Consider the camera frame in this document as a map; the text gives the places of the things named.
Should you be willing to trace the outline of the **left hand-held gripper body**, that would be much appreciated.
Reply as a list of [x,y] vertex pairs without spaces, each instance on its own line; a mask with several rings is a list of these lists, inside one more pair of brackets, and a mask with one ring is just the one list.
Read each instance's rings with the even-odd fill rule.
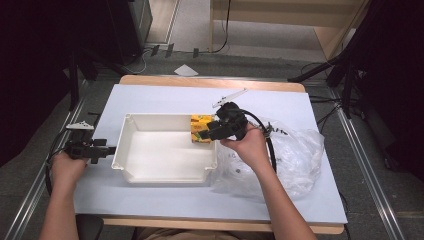
[[66,129],[70,132],[65,143],[65,152],[72,159],[94,158],[93,133],[94,127],[85,121],[68,124]]

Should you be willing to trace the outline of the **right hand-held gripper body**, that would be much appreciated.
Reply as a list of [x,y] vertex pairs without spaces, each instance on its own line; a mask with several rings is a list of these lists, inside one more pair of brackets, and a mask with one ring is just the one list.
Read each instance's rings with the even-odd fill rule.
[[232,93],[222,97],[217,103],[213,105],[214,108],[218,107],[216,116],[220,121],[222,127],[228,127],[237,140],[242,140],[246,135],[247,118],[243,111],[233,102],[233,99],[247,92],[244,88],[241,91]]

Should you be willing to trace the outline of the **yellow drink carton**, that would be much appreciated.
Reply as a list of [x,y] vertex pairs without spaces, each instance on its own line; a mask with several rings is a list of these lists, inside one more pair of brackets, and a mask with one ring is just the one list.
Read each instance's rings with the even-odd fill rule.
[[212,115],[193,114],[190,120],[191,138],[193,143],[210,143],[210,138],[202,138],[200,132],[208,130],[207,124],[213,121]]

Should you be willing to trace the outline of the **white plastic bin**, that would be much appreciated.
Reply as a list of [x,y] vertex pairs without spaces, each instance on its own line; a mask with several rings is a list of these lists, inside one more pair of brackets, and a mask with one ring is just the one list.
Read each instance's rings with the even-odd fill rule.
[[111,168],[132,184],[203,184],[217,168],[216,145],[191,138],[189,114],[128,114]]

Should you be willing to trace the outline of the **clear plastic bag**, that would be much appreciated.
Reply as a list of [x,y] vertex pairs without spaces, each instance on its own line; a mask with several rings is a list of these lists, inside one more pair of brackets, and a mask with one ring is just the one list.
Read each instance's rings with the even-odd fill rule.
[[[314,129],[292,130],[281,121],[260,120],[270,130],[277,164],[277,176],[291,199],[307,195],[320,177],[324,137]],[[217,145],[218,167],[212,173],[216,192],[262,200],[260,183],[253,170],[238,154]]]

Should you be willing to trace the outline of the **person's left hand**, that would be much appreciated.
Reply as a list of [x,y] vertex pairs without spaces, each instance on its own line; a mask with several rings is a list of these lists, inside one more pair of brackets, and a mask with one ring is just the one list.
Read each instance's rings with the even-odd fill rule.
[[52,162],[53,187],[75,188],[87,166],[87,159],[72,159],[67,153],[56,154]]

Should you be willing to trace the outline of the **person's right hand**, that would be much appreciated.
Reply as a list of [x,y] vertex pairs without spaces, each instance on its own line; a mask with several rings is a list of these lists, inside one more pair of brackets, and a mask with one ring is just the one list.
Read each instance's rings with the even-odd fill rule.
[[268,157],[265,137],[259,128],[248,124],[246,135],[242,140],[223,139],[220,143],[234,150],[256,174],[273,171]]

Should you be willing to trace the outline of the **white paper sheet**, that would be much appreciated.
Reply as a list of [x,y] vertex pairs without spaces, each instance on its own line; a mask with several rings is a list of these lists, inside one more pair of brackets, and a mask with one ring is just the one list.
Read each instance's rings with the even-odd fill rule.
[[192,77],[192,76],[197,76],[198,73],[192,69],[191,67],[187,66],[186,64],[180,66],[179,68],[177,68],[175,70],[175,73],[179,76],[184,76],[184,77]]

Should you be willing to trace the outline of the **black metal stand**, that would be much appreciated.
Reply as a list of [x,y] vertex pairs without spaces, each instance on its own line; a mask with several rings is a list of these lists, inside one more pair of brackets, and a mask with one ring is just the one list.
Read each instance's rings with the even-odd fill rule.
[[303,82],[318,73],[324,72],[328,68],[332,68],[330,74],[326,78],[326,83],[329,87],[337,87],[341,81],[344,81],[341,106],[346,117],[350,119],[351,91],[356,75],[356,68],[352,64],[351,55],[347,50],[342,51],[336,57],[325,63],[319,64],[317,67],[314,67],[306,73],[302,73],[300,76],[289,78],[288,82]]
[[98,72],[93,59],[91,52],[84,48],[75,48],[69,56],[70,111],[73,111],[79,102],[78,71],[88,80],[97,78]]

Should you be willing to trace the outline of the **white table cover sheet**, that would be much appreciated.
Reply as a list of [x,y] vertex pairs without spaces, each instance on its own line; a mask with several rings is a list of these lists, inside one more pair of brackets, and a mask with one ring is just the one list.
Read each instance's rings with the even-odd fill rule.
[[94,133],[116,149],[89,165],[74,195],[78,213],[113,217],[265,222],[261,200],[212,187],[212,144],[190,139],[190,117],[213,112],[224,88],[113,87]]

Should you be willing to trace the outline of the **black chair seat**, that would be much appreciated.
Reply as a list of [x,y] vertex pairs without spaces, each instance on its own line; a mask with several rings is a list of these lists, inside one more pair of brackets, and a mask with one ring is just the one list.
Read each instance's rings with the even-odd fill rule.
[[102,218],[87,214],[78,214],[76,223],[79,240],[98,240],[104,226]]

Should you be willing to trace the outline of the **black curtain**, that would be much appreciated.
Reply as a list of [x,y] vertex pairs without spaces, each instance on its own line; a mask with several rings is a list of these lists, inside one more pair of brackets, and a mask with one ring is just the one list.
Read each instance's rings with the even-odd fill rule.
[[0,167],[19,155],[71,81],[64,70],[95,0],[0,0]]
[[424,182],[424,0],[371,0],[355,39],[356,86],[386,164]]

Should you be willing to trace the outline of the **light wooden furniture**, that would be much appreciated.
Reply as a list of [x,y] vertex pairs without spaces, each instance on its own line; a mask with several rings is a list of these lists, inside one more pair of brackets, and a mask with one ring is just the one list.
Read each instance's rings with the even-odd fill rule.
[[209,50],[213,44],[213,23],[225,20],[312,26],[327,60],[337,56],[352,29],[367,13],[371,0],[209,0]]

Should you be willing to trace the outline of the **black cabinet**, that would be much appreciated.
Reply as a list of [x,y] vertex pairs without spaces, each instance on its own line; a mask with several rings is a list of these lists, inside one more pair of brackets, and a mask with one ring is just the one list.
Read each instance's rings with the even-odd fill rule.
[[153,16],[149,0],[107,0],[111,16],[115,59],[128,64],[140,56],[149,35]]

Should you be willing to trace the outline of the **metal floor rail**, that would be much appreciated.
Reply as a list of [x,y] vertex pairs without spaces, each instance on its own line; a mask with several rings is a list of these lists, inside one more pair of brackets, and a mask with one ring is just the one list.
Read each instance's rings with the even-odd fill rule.
[[349,140],[356,161],[359,165],[364,181],[376,206],[377,212],[386,229],[390,240],[407,240],[397,216],[383,191],[380,181],[368,159],[362,142],[354,127],[353,121],[347,117],[343,110],[338,111],[338,117]]
[[0,168],[0,240],[37,240],[49,201],[45,163],[51,152],[63,147],[69,123],[79,120],[93,81],[81,80],[79,101],[70,111],[66,95],[35,132],[24,150]]

